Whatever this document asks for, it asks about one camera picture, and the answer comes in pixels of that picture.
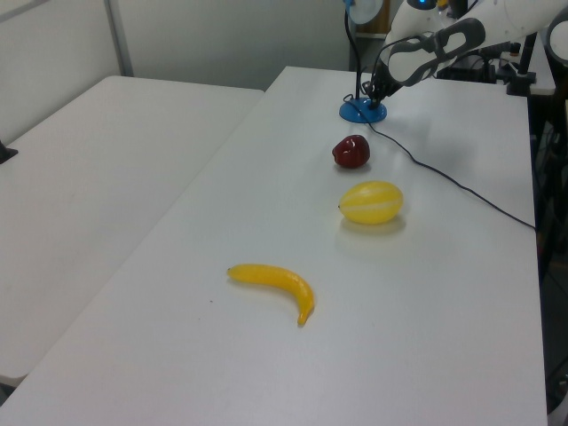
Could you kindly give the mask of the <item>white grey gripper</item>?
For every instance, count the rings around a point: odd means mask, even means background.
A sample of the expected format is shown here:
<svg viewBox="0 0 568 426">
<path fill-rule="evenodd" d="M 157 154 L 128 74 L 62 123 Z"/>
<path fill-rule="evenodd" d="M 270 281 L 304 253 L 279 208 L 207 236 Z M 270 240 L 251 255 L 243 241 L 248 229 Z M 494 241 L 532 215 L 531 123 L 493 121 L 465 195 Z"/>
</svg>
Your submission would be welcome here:
<svg viewBox="0 0 568 426">
<path fill-rule="evenodd" d="M 413 36 L 396 42 L 391 48 L 382 79 L 374 73 L 363 83 L 371 100 L 370 109 L 377 109 L 384 99 L 398 90 L 410 87 L 451 65 L 459 56 L 475 50 L 485 40 L 484 25 L 476 19 L 460 20 L 429 35 Z"/>
</svg>

